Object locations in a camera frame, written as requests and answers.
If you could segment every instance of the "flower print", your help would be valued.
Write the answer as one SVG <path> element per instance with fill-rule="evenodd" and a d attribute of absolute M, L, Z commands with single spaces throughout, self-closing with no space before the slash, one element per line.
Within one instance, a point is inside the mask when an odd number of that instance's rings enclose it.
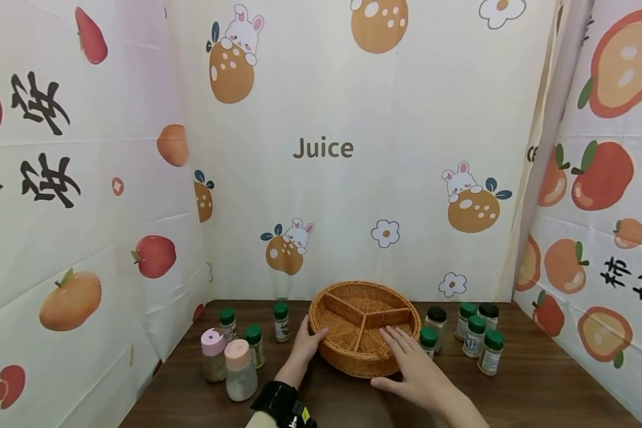
<path fill-rule="evenodd" d="M 497 30 L 507 20 L 520 17 L 524 11 L 525 0 L 484 0 L 478 14 L 480 18 L 487 19 L 488 28 Z"/>
<path fill-rule="evenodd" d="M 388 248 L 399 240 L 399 224 L 397 221 L 379 220 L 371 230 L 371 237 L 378 241 L 380 248 Z"/>
<path fill-rule="evenodd" d="M 446 298 L 450 298 L 455 294 L 463 294 L 466 292 L 466 276 L 449 272 L 445 275 L 438 289 L 445 294 Z"/>

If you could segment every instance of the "glass jar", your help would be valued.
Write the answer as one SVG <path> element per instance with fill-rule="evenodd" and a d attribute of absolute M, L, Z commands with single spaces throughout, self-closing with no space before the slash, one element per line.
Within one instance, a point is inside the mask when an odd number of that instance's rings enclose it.
<path fill-rule="evenodd" d="M 454 332 L 454 337 L 458 341 L 466 339 L 468 333 L 468 319 L 471 315 L 476 314 L 476 307 L 473 303 L 463 302 L 459 306 L 459 320 L 457 321 L 457 329 Z"/>
<path fill-rule="evenodd" d="M 488 330 L 485 332 L 483 342 L 483 352 L 478 359 L 478 370 L 485 376 L 494 376 L 497 374 L 499 359 L 502 356 L 504 348 L 504 335 L 497 330 Z"/>
<path fill-rule="evenodd" d="M 438 342 L 438 333 L 430 327 L 421 328 L 418 336 L 418 343 L 421 345 L 426 354 L 433 359 L 435 355 L 435 344 Z"/>
<path fill-rule="evenodd" d="M 485 320 L 488 330 L 497 330 L 499 320 L 499 308 L 494 303 L 480 303 L 478 316 Z"/>
<path fill-rule="evenodd" d="M 435 330 L 438 335 L 438 342 L 435 344 L 435 353 L 438 353 L 442 349 L 442 337 L 447 324 L 447 312 L 439 306 L 430 306 L 424 324 L 426 327 Z"/>
<path fill-rule="evenodd" d="M 226 350 L 226 393 L 233 401 L 245 401 L 257 391 L 257 370 L 254 369 L 250 344 L 235 339 Z"/>
<path fill-rule="evenodd" d="M 229 344 L 237 339 L 234 310 L 232 310 L 230 307 L 222 310 L 219 314 L 219 323 L 221 324 L 221 328 L 224 330 L 224 338 L 226 339 L 226 344 Z"/>
<path fill-rule="evenodd" d="M 226 379 L 226 340 L 216 329 L 202 333 L 202 370 L 208 382 L 221 382 Z"/>
<path fill-rule="evenodd" d="M 250 357 L 254 362 L 254 368 L 261 369 L 264 366 L 264 345 L 259 325 L 250 325 L 245 330 L 245 340 L 250 344 Z"/>
<path fill-rule="evenodd" d="M 286 343 L 290 339 L 290 326 L 288 325 L 288 305 L 283 302 L 274 306 L 274 330 L 276 342 Z"/>
<path fill-rule="evenodd" d="M 468 319 L 468 332 L 466 339 L 461 346 L 461 351 L 469 358 L 478 358 L 483 348 L 483 337 L 485 333 L 485 320 L 478 315 Z"/>

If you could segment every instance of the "brown tabletop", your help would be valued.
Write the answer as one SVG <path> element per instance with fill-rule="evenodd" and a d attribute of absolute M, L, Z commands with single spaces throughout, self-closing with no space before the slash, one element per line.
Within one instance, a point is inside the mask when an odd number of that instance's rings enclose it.
<path fill-rule="evenodd" d="M 145 393 L 128 413 L 122 428 L 218 427 L 243 428 L 254 397 L 232 402 L 225 382 L 208 384 L 201 372 L 200 335 L 218 325 L 219 311 L 235 309 L 238 334 L 249 324 L 262 327 L 266 365 L 259 370 L 259 387 L 272 380 L 288 358 L 292 342 L 274 340 L 273 301 L 214 301 L 187 331 Z M 290 332 L 295 334 L 309 302 L 288 302 Z M 479 373 L 464 357 L 453 336 L 457 304 L 446 309 L 445 342 L 435 361 L 468 395 L 492 427 L 641 427 L 627 410 L 602 388 L 517 306 L 500 303 L 498 329 L 506 345 L 496 377 Z M 415 303 L 425 314 L 430 303 Z M 306 404 L 320 428 L 432 428 L 444 424 L 396 396 L 377 391 L 365 379 L 343 374 L 316 355 L 302 387 Z"/>

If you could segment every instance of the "wicker basket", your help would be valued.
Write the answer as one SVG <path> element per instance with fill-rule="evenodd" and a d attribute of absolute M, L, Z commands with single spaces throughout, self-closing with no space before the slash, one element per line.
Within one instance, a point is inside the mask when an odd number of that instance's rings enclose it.
<path fill-rule="evenodd" d="M 365 379 L 399 371 L 379 328 L 392 325 L 415 338 L 421 330 L 418 312 L 405 297 L 368 281 L 323 289 L 309 307 L 309 325 L 315 333 L 329 328 L 319 351 L 331 366 Z"/>

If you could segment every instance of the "wristband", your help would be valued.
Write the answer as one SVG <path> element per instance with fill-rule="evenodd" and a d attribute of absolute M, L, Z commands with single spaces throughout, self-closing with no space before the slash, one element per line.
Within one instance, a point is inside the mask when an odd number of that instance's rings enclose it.
<path fill-rule="evenodd" d="M 279 427 L 285 426 L 297 401 L 297 389 L 287 383 L 268 382 L 250 409 L 271 416 Z"/>

